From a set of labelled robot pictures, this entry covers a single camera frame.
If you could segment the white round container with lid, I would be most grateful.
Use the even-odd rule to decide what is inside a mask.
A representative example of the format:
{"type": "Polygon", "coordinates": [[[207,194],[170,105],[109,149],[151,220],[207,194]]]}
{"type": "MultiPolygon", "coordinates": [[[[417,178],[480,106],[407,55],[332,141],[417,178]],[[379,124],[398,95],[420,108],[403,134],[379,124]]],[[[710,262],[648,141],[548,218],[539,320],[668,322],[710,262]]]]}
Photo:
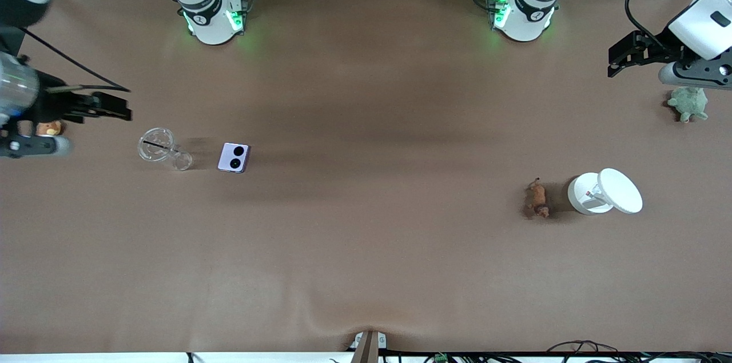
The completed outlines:
{"type": "Polygon", "coordinates": [[[574,178],[568,186],[567,197],[573,209],[586,216],[604,214],[612,209],[637,214],[643,209],[643,197],[637,186],[614,168],[574,178]]]}

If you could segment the green turtle plush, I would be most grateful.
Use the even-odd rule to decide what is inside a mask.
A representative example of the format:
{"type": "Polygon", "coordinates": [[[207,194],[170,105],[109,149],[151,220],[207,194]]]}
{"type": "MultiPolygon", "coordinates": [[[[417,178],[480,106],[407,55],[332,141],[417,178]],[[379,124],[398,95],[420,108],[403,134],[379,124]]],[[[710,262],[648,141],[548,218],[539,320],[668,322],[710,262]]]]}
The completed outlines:
{"type": "Polygon", "coordinates": [[[678,87],[671,92],[666,103],[679,113],[680,122],[688,123],[692,117],[703,121],[709,118],[705,112],[708,99],[702,87],[678,87]]]}

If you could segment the brown lion statue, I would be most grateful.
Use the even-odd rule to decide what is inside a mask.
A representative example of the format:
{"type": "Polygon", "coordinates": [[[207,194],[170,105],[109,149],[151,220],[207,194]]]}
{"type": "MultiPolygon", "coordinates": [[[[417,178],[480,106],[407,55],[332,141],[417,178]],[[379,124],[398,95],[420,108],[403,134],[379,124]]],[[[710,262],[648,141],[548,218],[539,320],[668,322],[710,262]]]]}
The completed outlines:
{"type": "Polygon", "coordinates": [[[548,219],[551,216],[551,208],[547,201],[547,192],[541,179],[535,178],[524,190],[525,194],[525,216],[529,220],[534,218],[548,219]]]}

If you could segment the lilac flip phone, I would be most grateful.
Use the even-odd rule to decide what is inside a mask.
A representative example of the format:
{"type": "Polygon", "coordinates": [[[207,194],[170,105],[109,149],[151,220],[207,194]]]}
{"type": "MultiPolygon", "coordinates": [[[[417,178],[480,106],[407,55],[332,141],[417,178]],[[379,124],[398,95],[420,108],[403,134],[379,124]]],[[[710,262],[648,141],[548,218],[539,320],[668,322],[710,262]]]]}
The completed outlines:
{"type": "Polygon", "coordinates": [[[243,173],[248,167],[250,147],[233,142],[222,146],[217,169],[222,172],[243,173]]]}

